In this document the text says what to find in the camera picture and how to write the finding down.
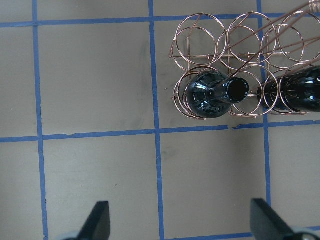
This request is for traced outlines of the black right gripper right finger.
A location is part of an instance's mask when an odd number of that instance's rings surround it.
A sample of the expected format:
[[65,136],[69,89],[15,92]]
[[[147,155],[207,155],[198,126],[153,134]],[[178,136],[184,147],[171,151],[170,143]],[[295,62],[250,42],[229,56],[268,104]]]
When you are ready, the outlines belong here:
[[262,198],[250,202],[250,230],[256,240],[292,240],[295,235]]

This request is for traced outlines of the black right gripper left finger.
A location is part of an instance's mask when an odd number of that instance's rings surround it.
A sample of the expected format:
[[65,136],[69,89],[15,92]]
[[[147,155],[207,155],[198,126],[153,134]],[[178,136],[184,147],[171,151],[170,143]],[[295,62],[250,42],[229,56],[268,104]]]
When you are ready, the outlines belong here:
[[108,201],[98,201],[80,230],[78,240],[108,240],[111,234]]

